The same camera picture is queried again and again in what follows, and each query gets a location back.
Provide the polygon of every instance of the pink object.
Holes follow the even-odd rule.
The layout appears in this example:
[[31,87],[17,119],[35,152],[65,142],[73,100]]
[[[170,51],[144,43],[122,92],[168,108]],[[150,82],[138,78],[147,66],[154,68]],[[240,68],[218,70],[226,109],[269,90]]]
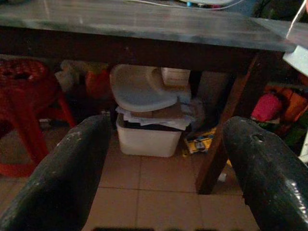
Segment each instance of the pink object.
[[259,99],[251,117],[265,122],[274,119],[281,110],[282,102],[274,94],[268,93]]

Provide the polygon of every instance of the table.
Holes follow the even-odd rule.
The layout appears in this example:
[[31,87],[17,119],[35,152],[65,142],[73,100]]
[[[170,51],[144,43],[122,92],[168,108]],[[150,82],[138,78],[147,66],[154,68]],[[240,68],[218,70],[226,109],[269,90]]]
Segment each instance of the table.
[[196,181],[211,193],[227,161],[222,123],[249,117],[272,67],[296,45],[234,13],[121,0],[29,0],[0,5],[0,52],[48,58],[217,71],[236,75]]

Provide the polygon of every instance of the white cable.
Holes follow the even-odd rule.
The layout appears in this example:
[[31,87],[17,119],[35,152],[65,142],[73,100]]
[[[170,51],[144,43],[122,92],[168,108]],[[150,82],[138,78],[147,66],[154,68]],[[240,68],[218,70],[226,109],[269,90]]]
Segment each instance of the white cable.
[[[161,4],[161,3],[156,3],[156,2],[152,2],[152,1],[146,1],[146,0],[124,0],[124,1],[127,1],[127,2],[139,2],[139,3],[149,4],[149,5],[171,7],[171,8],[185,8],[185,9],[188,8],[186,6],[166,5],[166,4]],[[206,10],[206,11],[224,10],[224,9],[227,9],[227,8],[230,8],[232,6],[237,5],[237,4],[241,3],[242,1],[245,1],[245,0],[239,0],[236,3],[233,3],[233,4],[228,5],[228,6],[224,6],[224,7],[218,7],[218,8],[194,8],[194,9],[202,9],[202,10]]]

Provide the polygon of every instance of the tiled floor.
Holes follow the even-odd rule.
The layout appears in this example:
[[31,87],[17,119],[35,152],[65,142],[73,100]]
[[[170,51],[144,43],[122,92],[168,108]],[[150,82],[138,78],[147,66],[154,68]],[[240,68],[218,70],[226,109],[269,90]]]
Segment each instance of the tiled floor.
[[[67,128],[45,132],[48,148],[52,149],[66,132]],[[0,154],[8,151],[24,154],[16,140],[16,134],[1,139]],[[257,231],[231,167],[225,167],[227,180],[217,183],[213,195],[195,193],[194,181],[203,158],[203,155],[184,158],[177,154],[167,159],[124,155],[114,133],[83,231],[94,227]],[[0,177],[0,213],[26,180]]]

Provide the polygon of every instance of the plastic stool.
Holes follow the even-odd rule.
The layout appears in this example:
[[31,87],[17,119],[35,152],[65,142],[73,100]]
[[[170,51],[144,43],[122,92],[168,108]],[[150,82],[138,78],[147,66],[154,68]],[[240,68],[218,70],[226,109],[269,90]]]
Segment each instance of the plastic stool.
[[[58,102],[61,109],[51,108]],[[66,120],[75,126],[60,85],[46,65],[39,61],[15,59],[0,65],[0,137],[16,129],[32,160],[30,164],[0,163],[0,174],[29,176],[49,153],[38,119]]]

